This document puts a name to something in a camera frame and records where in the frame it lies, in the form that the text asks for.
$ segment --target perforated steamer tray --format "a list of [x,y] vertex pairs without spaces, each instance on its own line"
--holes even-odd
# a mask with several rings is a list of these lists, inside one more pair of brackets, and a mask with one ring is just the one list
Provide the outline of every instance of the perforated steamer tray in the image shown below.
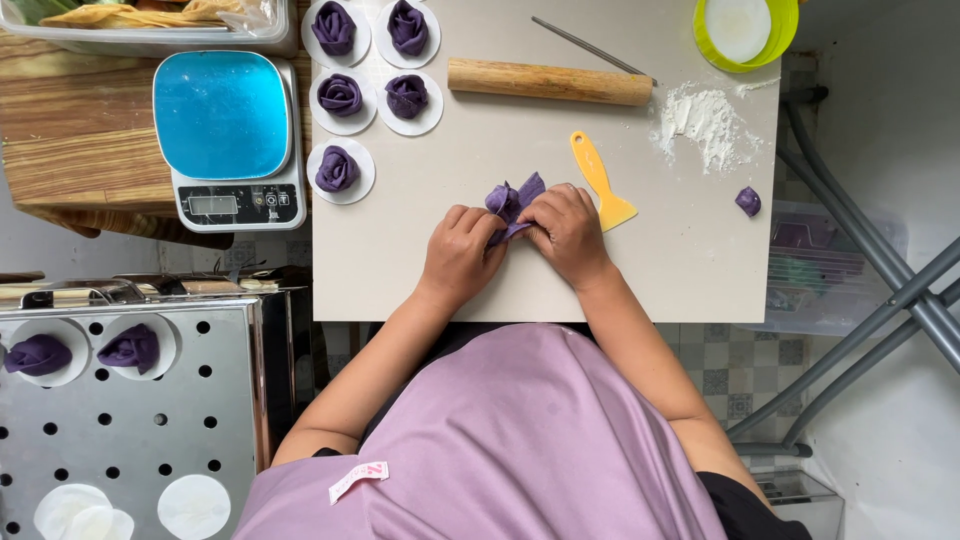
[[[288,306],[281,292],[0,312],[0,344],[7,349],[17,329],[50,319],[74,326],[89,341],[87,365],[61,386],[45,389],[0,370],[0,534],[40,538],[33,524],[37,504],[55,487],[77,482],[103,490],[115,508],[130,514],[134,539],[175,538],[157,517],[157,500],[173,480],[202,474],[230,495],[228,522],[210,537],[229,538],[253,477],[269,463],[263,397],[270,368],[263,349],[288,356],[291,361],[273,364],[290,375],[293,352],[282,352],[277,342],[290,343]],[[122,319],[135,324],[144,315],[162,317],[176,339],[177,356],[159,380],[122,377],[95,357],[110,338],[106,329],[117,326],[112,323],[119,319],[125,328]]]

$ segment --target wooden rolling pin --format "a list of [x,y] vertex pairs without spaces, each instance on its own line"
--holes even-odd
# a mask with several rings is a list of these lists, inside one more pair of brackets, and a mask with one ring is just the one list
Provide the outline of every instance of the wooden rolling pin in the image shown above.
[[446,87],[643,107],[650,100],[653,79],[630,73],[451,58],[447,63]]

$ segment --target pink tag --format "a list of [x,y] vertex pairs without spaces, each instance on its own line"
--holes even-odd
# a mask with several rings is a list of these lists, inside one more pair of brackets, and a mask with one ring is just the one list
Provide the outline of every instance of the pink tag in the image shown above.
[[387,469],[386,461],[373,461],[353,467],[353,470],[330,487],[330,505],[333,506],[337,501],[347,493],[347,490],[359,479],[381,479],[390,477],[390,470]]

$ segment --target woman's right hand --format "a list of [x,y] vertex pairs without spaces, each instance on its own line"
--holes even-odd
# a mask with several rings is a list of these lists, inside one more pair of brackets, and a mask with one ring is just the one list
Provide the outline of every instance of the woman's right hand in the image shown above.
[[529,238],[578,292],[600,282],[613,267],[603,243],[599,214],[582,187],[554,185],[534,199],[516,222],[536,222],[514,237]]

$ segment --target purple rose-shaped bun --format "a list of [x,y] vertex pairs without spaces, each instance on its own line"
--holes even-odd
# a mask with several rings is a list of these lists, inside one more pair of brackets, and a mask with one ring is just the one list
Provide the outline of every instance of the purple rose-shaped bun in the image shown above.
[[360,167],[346,150],[339,146],[327,146],[324,161],[317,172],[317,187],[327,193],[347,189],[360,177]]
[[340,4],[331,0],[320,6],[310,28],[320,48],[331,57],[341,57],[353,50],[353,31],[357,25]]
[[350,116],[363,109],[363,95],[357,82],[346,75],[334,73],[317,89],[320,106],[334,116]]
[[13,345],[3,365],[8,373],[22,371],[24,375],[42,377],[59,371],[72,359],[73,353],[56,337],[38,333]]
[[398,117],[412,120],[426,109],[426,85],[419,75],[400,75],[387,83],[387,107]]
[[523,209],[529,207],[530,203],[533,203],[534,199],[544,191],[546,191],[546,185],[543,183],[540,173],[534,173],[523,183],[520,189],[513,189],[506,182],[495,187],[490,195],[487,195],[484,204],[487,206],[487,210],[503,219],[504,223],[507,224],[507,229],[493,233],[487,245],[495,246],[506,241],[520,229],[530,227],[530,223],[518,225],[516,219],[520,217]]
[[754,217],[760,211],[760,196],[750,186],[741,189],[733,201],[750,217]]
[[387,21],[387,32],[390,33],[394,48],[399,53],[412,57],[419,56],[430,39],[423,13],[415,10],[407,0],[394,4],[390,11],[390,20]]
[[160,359],[160,343],[156,333],[141,323],[111,339],[97,353],[97,359],[107,366],[136,366],[137,373],[143,375]]

